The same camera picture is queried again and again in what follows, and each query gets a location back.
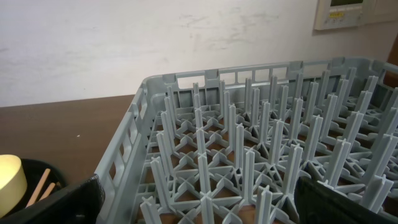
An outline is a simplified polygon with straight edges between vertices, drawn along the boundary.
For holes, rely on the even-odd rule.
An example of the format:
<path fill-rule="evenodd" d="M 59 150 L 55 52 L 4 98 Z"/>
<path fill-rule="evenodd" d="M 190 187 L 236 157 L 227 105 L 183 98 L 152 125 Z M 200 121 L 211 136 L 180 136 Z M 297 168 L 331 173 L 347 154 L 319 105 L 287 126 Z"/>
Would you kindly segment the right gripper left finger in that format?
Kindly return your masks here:
<path fill-rule="evenodd" d="M 98 175 L 68 185 L 6 218 L 1 224 L 96 223 L 105 192 Z"/>

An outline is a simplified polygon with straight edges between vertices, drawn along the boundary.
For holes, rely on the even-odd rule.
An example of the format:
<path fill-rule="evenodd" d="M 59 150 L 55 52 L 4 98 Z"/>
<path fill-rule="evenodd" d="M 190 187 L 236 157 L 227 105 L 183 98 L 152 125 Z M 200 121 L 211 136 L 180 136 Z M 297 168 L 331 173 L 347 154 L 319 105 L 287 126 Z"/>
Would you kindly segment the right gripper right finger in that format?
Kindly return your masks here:
<path fill-rule="evenodd" d="M 391 218 L 382 217 L 364 208 L 309 177 L 298 178 L 294 203 L 300 223 L 397 223 Z"/>

